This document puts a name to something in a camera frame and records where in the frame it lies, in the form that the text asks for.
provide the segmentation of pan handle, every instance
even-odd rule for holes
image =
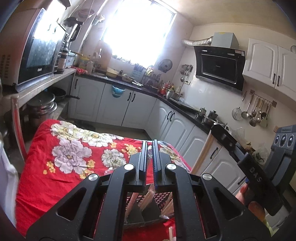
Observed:
[[[65,98],[74,98],[80,100],[79,96],[74,96],[74,95],[66,95]]]

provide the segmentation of person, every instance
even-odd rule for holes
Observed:
[[[245,198],[244,195],[246,191],[248,190],[248,184],[245,183],[240,191],[235,195],[235,197],[243,204],[245,205]],[[272,230],[269,223],[267,222],[265,218],[265,210],[264,208],[256,201],[252,201],[248,205],[248,209],[261,221],[265,224],[265,226],[269,229],[271,236],[276,232]]]

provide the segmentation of wall outlet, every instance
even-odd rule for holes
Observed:
[[[276,133],[278,129],[279,129],[279,127],[278,126],[275,126],[274,127],[274,132]]]

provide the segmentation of frying pan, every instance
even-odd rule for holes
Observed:
[[[60,102],[65,98],[75,98],[78,100],[80,99],[80,97],[78,97],[78,96],[67,95],[66,91],[64,91],[63,89],[58,88],[58,87],[50,86],[50,87],[48,87],[47,91],[51,92],[55,95],[55,97],[56,97],[54,100],[55,102]]]

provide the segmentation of blue bucket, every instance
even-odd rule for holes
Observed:
[[[123,94],[124,91],[125,91],[125,89],[117,88],[114,85],[112,86],[112,95],[115,98],[119,98]]]

